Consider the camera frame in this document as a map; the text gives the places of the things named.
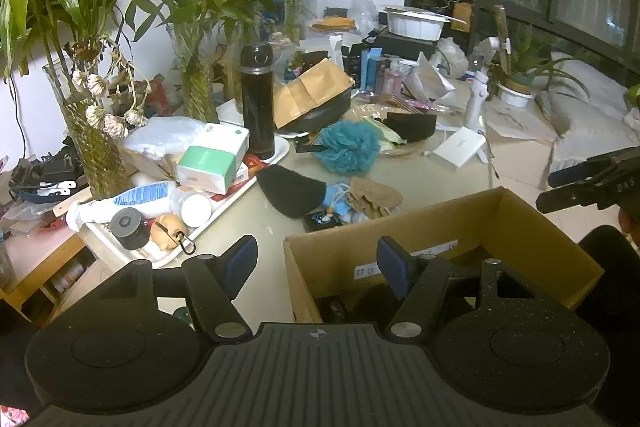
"blue bath sponge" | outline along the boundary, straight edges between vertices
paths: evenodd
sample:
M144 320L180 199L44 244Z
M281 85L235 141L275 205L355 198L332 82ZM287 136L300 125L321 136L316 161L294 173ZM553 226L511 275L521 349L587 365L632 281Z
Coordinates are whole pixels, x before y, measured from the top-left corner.
M314 155L331 172L366 174L380 152L378 132L364 122L339 121L320 131L316 143L327 147Z

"blue label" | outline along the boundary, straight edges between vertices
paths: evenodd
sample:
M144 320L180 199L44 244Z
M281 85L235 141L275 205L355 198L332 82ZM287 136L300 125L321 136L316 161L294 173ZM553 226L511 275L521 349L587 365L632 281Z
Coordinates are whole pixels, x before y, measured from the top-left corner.
M153 183L144 187L132 188L113 198L113 203L119 206L133 206L165 198L168 194L167 183Z

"green and white box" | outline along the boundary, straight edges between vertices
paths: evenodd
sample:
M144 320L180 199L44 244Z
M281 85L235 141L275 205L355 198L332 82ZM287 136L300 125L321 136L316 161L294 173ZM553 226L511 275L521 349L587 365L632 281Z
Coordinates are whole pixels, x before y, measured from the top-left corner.
M181 185L226 194L249 147L244 127L207 123L178 163Z

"wilted flower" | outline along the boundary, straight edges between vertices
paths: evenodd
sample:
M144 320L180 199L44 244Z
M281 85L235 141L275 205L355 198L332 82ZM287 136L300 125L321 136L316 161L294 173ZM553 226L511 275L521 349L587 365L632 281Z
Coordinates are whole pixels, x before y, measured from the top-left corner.
M124 118L112 114L104 116L104 131L114 140L126 138L129 135Z
M129 109L124 114L124 119L127 121L127 123L130 123L135 127L142 127L143 125L146 125L146 122L148 121L143 114L142 108L140 106Z
M74 81L76 86L82 87L86 82L86 73L84 73L84 71L74 70L74 72L71 73L71 79Z
M100 98L107 94L107 83L99 74L90 74L87 77L86 85L89 88L89 91L91 91L91 94L96 98Z
M104 124L104 109L97 105L86 108L86 122L94 129L102 129Z

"white tray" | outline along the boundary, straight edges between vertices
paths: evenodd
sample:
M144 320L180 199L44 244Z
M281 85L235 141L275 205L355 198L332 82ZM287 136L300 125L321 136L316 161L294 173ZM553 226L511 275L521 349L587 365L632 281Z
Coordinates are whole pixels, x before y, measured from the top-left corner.
M284 138L280 136L275 137L275 146L276 153L275 155L267 160L268 164L278 163L280 160L284 158L289 152L289 142L287 142ZM234 202L242 197L242 195L249 190L256 182L255 176L251 178L246 185L244 185L238 192L233 194L232 196L226 198L223 201L211 201L211 206L213 212L209 220L199 227L198 229L191 229L191 233L189 234L189 239L196 239L202 232L207 230L207 227L213 223L216 219L218 219L226 209L228 209ZM100 239L108 248L113 252L119 259L121 259L124 263L130 263L130 261L135 261L136 259L148 259L151 261L153 268L161 268L162 266L170 263L176 257L178 257L182 253L182 248L177 247L172 251L162 251L158 248L153 241L149 241L144 247L139 250L125 250L124 247L118 242L118 240L113 236L110 230L107 228L107 225L101 225L98 223L87 223L86 227L91 230L94 235Z

